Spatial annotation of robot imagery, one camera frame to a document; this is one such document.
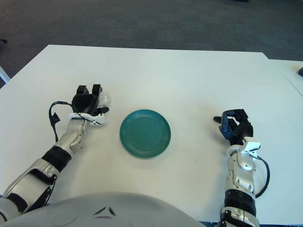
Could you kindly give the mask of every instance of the white bracket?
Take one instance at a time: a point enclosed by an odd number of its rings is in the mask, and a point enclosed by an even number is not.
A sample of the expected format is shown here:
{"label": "white bracket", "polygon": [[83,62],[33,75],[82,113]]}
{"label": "white bracket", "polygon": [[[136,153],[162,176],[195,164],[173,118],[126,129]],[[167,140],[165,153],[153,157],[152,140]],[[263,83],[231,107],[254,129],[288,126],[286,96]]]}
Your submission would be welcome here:
{"label": "white bracket", "polygon": [[244,137],[241,153],[250,154],[257,158],[257,150],[261,147],[261,143],[253,137]]}
{"label": "white bracket", "polygon": [[91,125],[99,125],[99,124],[104,124],[105,123],[105,116],[104,114],[98,114],[97,116],[92,116],[88,113],[71,113],[68,115],[68,120],[70,121],[71,119],[83,119],[89,121],[89,124]]}

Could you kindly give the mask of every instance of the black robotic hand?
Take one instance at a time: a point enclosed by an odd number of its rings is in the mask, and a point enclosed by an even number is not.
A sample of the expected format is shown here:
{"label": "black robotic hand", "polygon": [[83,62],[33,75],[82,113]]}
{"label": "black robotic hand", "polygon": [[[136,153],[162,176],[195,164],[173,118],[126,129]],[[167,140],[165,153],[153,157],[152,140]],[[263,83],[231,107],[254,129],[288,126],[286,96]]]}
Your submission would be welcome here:
{"label": "black robotic hand", "polygon": [[245,136],[253,137],[252,125],[243,109],[224,111],[221,117],[214,117],[214,121],[221,124],[219,130],[231,145],[243,145]]}

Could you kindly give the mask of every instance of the black joint segment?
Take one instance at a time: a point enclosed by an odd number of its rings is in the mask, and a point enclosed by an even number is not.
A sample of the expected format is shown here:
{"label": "black joint segment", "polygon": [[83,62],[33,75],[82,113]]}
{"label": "black joint segment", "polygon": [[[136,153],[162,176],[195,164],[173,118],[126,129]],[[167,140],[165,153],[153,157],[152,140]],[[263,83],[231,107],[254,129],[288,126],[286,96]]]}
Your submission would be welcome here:
{"label": "black joint segment", "polygon": [[56,181],[56,179],[57,179],[56,174],[53,174],[51,177],[48,177],[48,176],[44,175],[38,169],[32,169],[31,171],[29,171],[29,173],[32,174],[32,175],[34,175],[35,177],[37,177],[41,181],[47,183],[48,185],[52,185]]}
{"label": "black joint segment", "polygon": [[99,95],[100,95],[101,92],[102,92],[102,87],[101,87],[101,85],[100,85],[100,84],[94,84],[91,93],[92,93],[93,95],[96,95],[96,96],[99,97]]}
{"label": "black joint segment", "polygon": [[77,89],[77,94],[87,94],[89,91],[87,90],[85,85],[79,85]]}
{"label": "black joint segment", "polygon": [[256,216],[255,199],[245,192],[230,189],[225,192],[225,207],[235,207]]}
{"label": "black joint segment", "polygon": [[61,172],[71,160],[71,156],[61,147],[53,146],[46,152],[42,159],[52,164],[59,172]]}
{"label": "black joint segment", "polygon": [[9,194],[9,196],[6,198],[12,201],[17,206],[18,211],[21,213],[27,208],[27,202],[25,202],[24,199],[15,193]]}

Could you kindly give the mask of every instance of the robot forearm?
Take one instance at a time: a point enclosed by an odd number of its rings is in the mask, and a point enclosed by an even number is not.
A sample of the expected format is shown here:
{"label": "robot forearm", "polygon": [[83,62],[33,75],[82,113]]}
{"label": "robot forearm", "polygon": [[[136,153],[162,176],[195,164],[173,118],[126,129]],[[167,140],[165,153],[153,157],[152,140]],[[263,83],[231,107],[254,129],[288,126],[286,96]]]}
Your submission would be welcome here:
{"label": "robot forearm", "polygon": [[13,219],[45,205],[51,185],[71,157],[82,149],[87,124],[86,120],[72,119],[59,141],[7,188],[0,198],[2,219]]}
{"label": "robot forearm", "polygon": [[[67,130],[54,146],[19,176],[7,188],[3,197],[0,197],[0,224],[45,205],[52,192],[51,186],[60,172],[73,155],[82,149],[83,135],[86,134],[88,124],[105,123],[103,113],[107,112],[108,108],[97,108],[101,91],[100,84],[93,86],[91,94],[86,86],[79,86],[72,104],[57,101],[51,105],[51,108],[56,104],[69,105],[73,108],[74,113],[69,115]],[[60,119],[56,114],[52,116],[51,108],[49,117],[55,130],[54,125]]]}

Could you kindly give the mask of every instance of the white table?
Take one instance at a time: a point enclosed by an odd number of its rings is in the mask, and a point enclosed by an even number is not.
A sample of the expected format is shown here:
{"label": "white table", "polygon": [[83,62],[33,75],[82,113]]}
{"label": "white table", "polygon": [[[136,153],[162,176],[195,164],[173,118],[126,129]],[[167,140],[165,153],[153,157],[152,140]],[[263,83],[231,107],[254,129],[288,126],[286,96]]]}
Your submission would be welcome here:
{"label": "white table", "polygon": [[[139,50],[49,45],[0,90],[0,193],[54,143],[48,108],[71,102],[78,85],[100,83],[113,101],[107,123],[91,127],[84,149],[62,172],[50,202],[92,192],[158,197],[193,218],[218,221],[229,143],[212,117],[244,108],[271,169],[257,199],[262,224],[303,223],[303,98],[262,53]],[[162,114],[167,150],[152,159],[128,154],[122,120],[137,109]],[[59,135],[70,109],[55,109]],[[258,162],[256,187],[265,182]]]}
{"label": "white table", "polygon": [[286,60],[270,60],[272,67],[279,68],[285,78],[293,85],[293,87],[303,96],[303,77],[298,71],[303,67],[302,61],[286,61]]}

